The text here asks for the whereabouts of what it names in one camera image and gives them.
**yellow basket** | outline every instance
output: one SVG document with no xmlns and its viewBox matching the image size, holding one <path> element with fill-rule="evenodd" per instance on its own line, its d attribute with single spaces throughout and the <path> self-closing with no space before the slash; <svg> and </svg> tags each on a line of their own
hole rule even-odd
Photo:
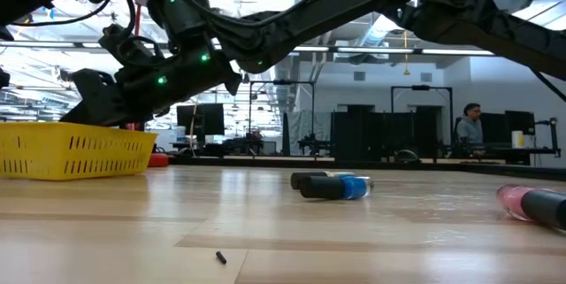
<svg viewBox="0 0 566 284">
<path fill-rule="evenodd" d="M 0 176 L 70 180 L 143 173 L 156 138 L 67 123 L 0 123 Z"/>
</svg>

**person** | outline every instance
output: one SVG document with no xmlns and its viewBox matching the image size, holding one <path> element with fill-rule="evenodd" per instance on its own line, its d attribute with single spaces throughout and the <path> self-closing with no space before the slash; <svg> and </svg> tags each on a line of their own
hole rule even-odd
<svg viewBox="0 0 566 284">
<path fill-rule="evenodd" d="M 463 109 L 462 120 L 456 127 L 456 134 L 460 142 L 470 145 L 484 143 L 484 133 L 481 128 L 481 106 L 476 103 L 467 104 Z"/>
</svg>

